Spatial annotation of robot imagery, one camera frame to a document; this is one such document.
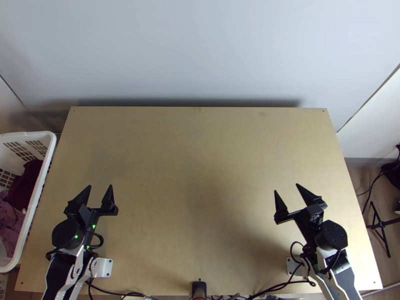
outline black tripod stand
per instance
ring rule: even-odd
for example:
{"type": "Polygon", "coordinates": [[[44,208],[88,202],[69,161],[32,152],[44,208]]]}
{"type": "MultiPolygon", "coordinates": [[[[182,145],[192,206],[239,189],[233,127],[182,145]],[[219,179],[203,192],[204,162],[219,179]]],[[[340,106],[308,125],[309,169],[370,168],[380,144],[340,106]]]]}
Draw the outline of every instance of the black tripod stand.
{"type": "Polygon", "coordinates": [[[388,245],[388,240],[386,239],[385,235],[385,227],[394,223],[400,222],[400,217],[394,218],[390,221],[382,221],[381,218],[379,217],[378,211],[375,208],[374,203],[371,201],[369,204],[372,209],[373,209],[373,220],[371,225],[367,225],[366,227],[368,229],[374,230],[376,234],[380,237],[380,239],[383,241],[385,247],[386,247],[386,255],[388,258],[391,258],[391,253],[389,251],[389,245],[388,245]]]}

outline wooden table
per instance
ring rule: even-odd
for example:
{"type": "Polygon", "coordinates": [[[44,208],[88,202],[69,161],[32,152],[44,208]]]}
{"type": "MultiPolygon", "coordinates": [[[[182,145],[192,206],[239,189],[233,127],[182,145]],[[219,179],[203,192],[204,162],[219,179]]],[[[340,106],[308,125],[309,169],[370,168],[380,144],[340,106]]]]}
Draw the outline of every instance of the wooden table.
{"type": "MultiPolygon", "coordinates": [[[[91,184],[99,207],[113,185],[118,216],[99,220],[114,259],[112,291],[253,294],[288,280],[285,258],[304,242],[294,221],[274,222],[274,190],[289,211],[305,207],[295,184],[322,195],[341,224],[359,290],[382,287],[355,192],[326,109],[72,107],[23,254],[16,284],[42,292],[54,226],[91,184]]],[[[316,293],[292,284],[282,293],[316,293]]]]}

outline electrical cord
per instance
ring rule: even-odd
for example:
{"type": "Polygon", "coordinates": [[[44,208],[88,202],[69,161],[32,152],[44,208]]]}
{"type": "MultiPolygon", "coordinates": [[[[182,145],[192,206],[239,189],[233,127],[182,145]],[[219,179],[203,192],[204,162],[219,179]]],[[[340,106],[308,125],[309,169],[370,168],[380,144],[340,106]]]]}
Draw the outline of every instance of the electrical cord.
{"type": "Polygon", "coordinates": [[[337,250],[337,252],[336,252],[336,254],[334,255],[333,259],[330,261],[329,265],[328,265],[325,269],[323,269],[323,270],[321,270],[321,271],[319,271],[319,272],[320,272],[321,274],[326,274],[326,273],[328,273],[329,270],[332,269],[332,268],[336,265],[336,262],[338,261],[339,256],[341,255],[341,252],[342,252],[342,250],[337,250]]]}
{"type": "MultiPolygon", "coordinates": [[[[398,155],[397,155],[396,160],[394,161],[394,164],[395,164],[395,163],[398,163],[398,162],[399,162],[399,159],[400,159],[400,144],[396,145],[396,148],[397,148],[397,150],[398,150],[398,155]]],[[[364,203],[364,206],[362,207],[362,214],[364,214],[364,212],[366,211],[368,202],[370,201],[370,198],[371,198],[372,188],[374,187],[375,182],[377,182],[377,180],[378,180],[379,178],[381,178],[383,175],[386,175],[387,173],[396,170],[398,167],[399,167],[399,165],[397,164],[397,165],[394,166],[394,168],[392,168],[392,169],[390,169],[390,170],[388,170],[388,171],[386,171],[386,172],[383,172],[383,171],[381,170],[381,171],[379,172],[379,174],[375,177],[375,179],[372,181],[372,183],[371,183],[371,185],[369,186],[369,188],[368,188],[366,191],[364,191],[364,192],[359,193],[359,194],[356,195],[357,197],[359,197],[359,196],[361,196],[361,195],[364,195],[364,194],[368,193],[368,198],[366,199],[366,201],[365,201],[365,203],[364,203]]]]}
{"type": "Polygon", "coordinates": [[[304,248],[304,245],[303,245],[301,242],[295,240],[295,241],[294,241],[293,243],[291,243],[291,245],[290,245],[290,256],[291,256],[291,259],[294,260],[296,263],[302,264],[301,261],[298,261],[298,260],[295,259],[295,257],[293,256],[293,252],[292,252],[292,251],[293,251],[293,246],[296,245],[296,244],[299,244],[300,246],[302,246],[302,247],[304,248]]]}
{"type": "Polygon", "coordinates": [[[100,233],[93,232],[93,235],[98,238],[99,243],[95,244],[95,245],[89,245],[89,248],[92,249],[92,250],[98,249],[101,246],[103,246],[103,244],[104,244],[104,237],[100,233]]]}
{"type": "Polygon", "coordinates": [[[85,281],[86,284],[87,284],[87,292],[89,294],[90,300],[93,300],[93,296],[92,296],[92,293],[91,293],[91,288],[93,288],[93,289],[95,289],[95,290],[97,290],[99,292],[102,292],[104,294],[109,294],[109,295],[114,295],[114,296],[122,296],[121,300],[123,300],[125,297],[128,297],[128,296],[144,297],[144,298],[147,298],[147,299],[150,299],[150,300],[158,300],[155,297],[150,297],[150,296],[147,296],[147,295],[145,295],[145,294],[143,294],[141,292],[137,292],[137,291],[131,291],[131,292],[128,292],[128,293],[120,293],[120,292],[113,292],[113,291],[105,290],[105,289],[102,289],[100,287],[97,287],[97,286],[93,285],[93,280],[94,280],[94,278],[90,278],[90,279],[85,281]]]}
{"type": "Polygon", "coordinates": [[[57,253],[60,250],[60,248],[54,248],[53,250],[49,251],[46,253],[44,256],[48,261],[52,260],[52,254],[57,253]]]}
{"type": "MultiPolygon", "coordinates": [[[[298,260],[296,260],[296,259],[294,258],[293,253],[292,253],[293,246],[294,246],[295,244],[300,244],[300,245],[302,245],[302,246],[303,246],[303,244],[300,243],[299,241],[294,241],[294,242],[291,244],[291,246],[290,246],[290,256],[291,256],[291,258],[292,258],[295,262],[298,262],[298,260]]],[[[260,292],[258,292],[258,293],[256,293],[256,294],[254,294],[254,295],[250,295],[250,296],[247,298],[247,300],[253,300],[253,299],[255,299],[255,298],[259,297],[259,296],[262,296],[262,295],[264,295],[264,294],[266,294],[266,293],[276,292],[276,291],[282,290],[282,289],[284,289],[285,287],[287,287],[288,285],[292,285],[292,284],[308,283],[308,284],[309,284],[310,286],[312,286],[312,287],[317,286],[317,284],[316,284],[315,282],[313,282],[313,281],[311,281],[311,280],[309,279],[310,270],[311,270],[311,267],[310,267],[309,262],[308,262],[306,259],[304,259],[304,261],[305,261],[306,264],[307,264],[307,270],[308,270],[308,271],[307,271],[307,277],[305,277],[305,280],[292,281],[292,278],[293,278],[293,276],[295,276],[296,271],[297,271],[301,266],[303,266],[303,267],[305,266],[303,262],[298,262],[298,266],[293,270],[293,272],[292,272],[292,274],[290,275],[288,281],[283,282],[283,283],[276,284],[276,285],[274,285],[274,286],[271,286],[271,287],[269,287],[269,288],[267,288],[267,289],[265,289],[265,290],[262,290],[262,291],[260,291],[260,292]]]]}

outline wooden floor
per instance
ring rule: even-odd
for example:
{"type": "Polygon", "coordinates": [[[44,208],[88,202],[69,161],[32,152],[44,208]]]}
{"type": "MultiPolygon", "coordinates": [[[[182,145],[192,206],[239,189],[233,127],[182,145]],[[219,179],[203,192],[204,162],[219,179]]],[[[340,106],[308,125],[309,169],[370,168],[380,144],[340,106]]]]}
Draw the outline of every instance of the wooden floor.
{"type": "MultiPolygon", "coordinates": [[[[348,166],[348,171],[351,177],[351,181],[354,186],[354,190],[357,194],[362,193],[368,189],[372,180],[379,173],[378,168],[367,168],[367,167],[351,167],[348,166]]],[[[358,197],[360,206],[362,207],[367,199],[368,194],[358,197]]],[[[400,201],[400,190],[395,188],[385,176],[382,176],[375,183],[372,189],[371,200],[374,202],[376,209],[382,219],[382,221],[388,221],[397,217],[398,214],[394,213],[396,204],[400,201]]],[[[372,212],[366,211],[364,219],[366,224],[370,224],[372,221],[372,212]]],[[[387,286],[396,282],[400,282],[400,223],[390,225],[385,228],[386,237],[389,243],[391,252],[391,258],[386,256],[385,248],[380,239],[371,231],[369,232],[369,239],[372,244],[373,252],[375,254],[376,262],[379,268],[380,277],[382,279],[383,286],[387,286]]],[[[5,300],[36,300],[41,299],[39,293],[29,292],[15,292],[15,280],[16,272],[12,272],[9,276],[7,291],[5,300]]],[[[302,295],[305,300],[315,299],[316,294],[302,295]]],[[[115,296],[94,296],[96,300],[113,300],[119,299],[115,296]]],[[[87,295],[80,295],[78,299],[89,299],[87,295]]],[[[400,299],[400,286],[394,287],[389,290],[379,292],[377,294],[366,297],[368,300],[397,300],[400,299]]]]}

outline white wall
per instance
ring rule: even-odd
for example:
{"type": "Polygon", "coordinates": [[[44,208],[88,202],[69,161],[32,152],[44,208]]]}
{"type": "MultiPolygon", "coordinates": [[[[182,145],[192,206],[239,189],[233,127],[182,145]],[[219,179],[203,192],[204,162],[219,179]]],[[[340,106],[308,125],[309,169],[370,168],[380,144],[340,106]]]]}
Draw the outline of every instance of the white wall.
{"type": "Polygon", "coordinates": [[[337,133],[345,158],[396,158],[400,143],[400,70],[337,133]]]}
{"type": "Polygon", "coordinates": [[[43,128],[0,77],[0,134],[43,128]]]}
{"type": "Polygon", "coordinates": [[[399,63],[399,11],[398,0],[3,0],[0,74],[36,111],[212,100],[328,108],[338,130],[399,63]]]}

